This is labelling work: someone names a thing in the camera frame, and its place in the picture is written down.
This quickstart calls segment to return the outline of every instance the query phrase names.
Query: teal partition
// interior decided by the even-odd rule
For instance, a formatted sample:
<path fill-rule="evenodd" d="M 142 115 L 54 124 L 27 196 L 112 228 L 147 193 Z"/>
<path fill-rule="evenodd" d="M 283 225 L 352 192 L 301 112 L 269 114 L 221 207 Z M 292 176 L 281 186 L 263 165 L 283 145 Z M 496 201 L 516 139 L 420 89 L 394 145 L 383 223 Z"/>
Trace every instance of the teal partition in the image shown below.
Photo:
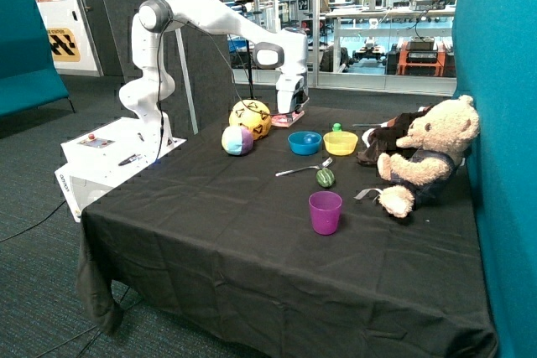
<path fill-rule="evenodd" d="M 0 116 L 69 96 L 35 0 L 0 0 Z"/>
<path fill-rule="evenodd" d="M 468 160 L 502 357 L 537 356 L 537 12 L 535 0 L 457 0 L 456 96 L 481 134 Z"/>

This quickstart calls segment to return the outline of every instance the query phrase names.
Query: fork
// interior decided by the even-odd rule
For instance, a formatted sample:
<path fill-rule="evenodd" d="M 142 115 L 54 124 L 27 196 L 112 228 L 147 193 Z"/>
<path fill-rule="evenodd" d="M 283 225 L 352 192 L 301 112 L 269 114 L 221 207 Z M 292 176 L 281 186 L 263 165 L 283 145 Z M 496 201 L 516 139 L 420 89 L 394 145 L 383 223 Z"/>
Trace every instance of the fork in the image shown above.
<path fill-rule="evenodd" d="M 284 176 L 287 174 L 292 174 L 293 172 L 303 171 L 304 169 L 323 169 L 323 168 L 326 168 L 328 165 L 330 165 L 332 161 L 333 161 L 332 158 L 329 157 L 326 161 L 324 161 L 323 163 L 320 163 L 319 165 L 310 165 L 309 167 L 291 169 L 289 171 L 284 171 L 284 172 L 278 172 L 276 176 Z"/>

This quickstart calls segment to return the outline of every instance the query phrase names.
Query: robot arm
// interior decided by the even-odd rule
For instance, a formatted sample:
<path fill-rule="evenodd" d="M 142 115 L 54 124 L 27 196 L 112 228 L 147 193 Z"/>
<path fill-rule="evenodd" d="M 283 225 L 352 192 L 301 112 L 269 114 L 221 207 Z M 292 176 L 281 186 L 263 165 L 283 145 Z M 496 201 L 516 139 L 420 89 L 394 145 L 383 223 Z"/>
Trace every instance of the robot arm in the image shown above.
<path fill-rule="evenodd" d="M 301 108 L 301 97 L 308 93 L 308 44 L 304 33 L 297 29 L 270 33 L 219 0 L 148 0 L 133 19 L 133 63 L 143 71 L 143 77 L 120 90 L 123 105 L 146 126 L 160 127 L 157 97 L 162 100 L 175 89 L 172 77 L 164 69 L 159 37 L 187 24 L 208 34 L 235 34 L 252 41 L 257 66 L 281 71 L 276 84 L 278 113 L 288 114 Z M 165 131 L 171 137 L 169 125 Z"/>

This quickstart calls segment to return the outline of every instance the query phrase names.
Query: teddy bear paw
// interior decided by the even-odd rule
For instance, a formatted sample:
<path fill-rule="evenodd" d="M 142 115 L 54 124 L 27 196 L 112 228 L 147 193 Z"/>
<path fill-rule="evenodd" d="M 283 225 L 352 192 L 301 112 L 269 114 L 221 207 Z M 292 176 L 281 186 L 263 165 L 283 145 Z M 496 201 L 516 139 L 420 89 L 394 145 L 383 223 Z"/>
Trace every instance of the teddy bear paw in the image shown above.
<path fill-rule="evenodd" d="M 389 155 L 382 153 L 378 156 L 377 169 L 382 179 L 390 180 L 392 169 Z"/>
<path fill-rule="evenodd" d="M 386 211 L 397 217 L 405 218 L 414 205 L 414 196 L 403 186 L 387 188 L 378 197 L 378 202 Z"/>

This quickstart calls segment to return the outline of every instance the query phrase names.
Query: grey carpet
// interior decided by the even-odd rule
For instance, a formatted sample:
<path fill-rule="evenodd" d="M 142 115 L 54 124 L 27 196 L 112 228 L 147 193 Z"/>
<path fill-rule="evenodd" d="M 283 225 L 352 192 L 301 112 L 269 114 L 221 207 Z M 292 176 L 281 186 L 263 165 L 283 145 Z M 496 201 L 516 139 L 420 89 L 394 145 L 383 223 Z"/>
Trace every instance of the grey carpet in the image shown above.
<path fill-rule="evenodd" d="M 43 220 L 62 201 L 54 171 L 65 163 L 60 144 L 124 116 L 120 83 L 112 78 L 62 77 L 77 110 L 67 100 L 0 118 L 0 239 Z M 242 96 L 246 86 L 239 86 Z M 274 91 L 256 88 L 274 104 Z M 441 101 L 431 96 L 371 95 L 355 91 L 311 91 L 311 105 L 382 112 L 387 119 Z M 357 123 L 360 114 L 357 112 Z M 76 357 L 96 333 L 75 291 L 79 226 L 63 205 L 45 223 L 0 243 L 0 356 Z M 126 287 L 113 284 L 121 298 Z M 116 335 L 100 335 L 83 356 L 263 357 L 243 345 L 223 342 L 181 318 L 159 312 L 129 291 L 135 304 Z"/>

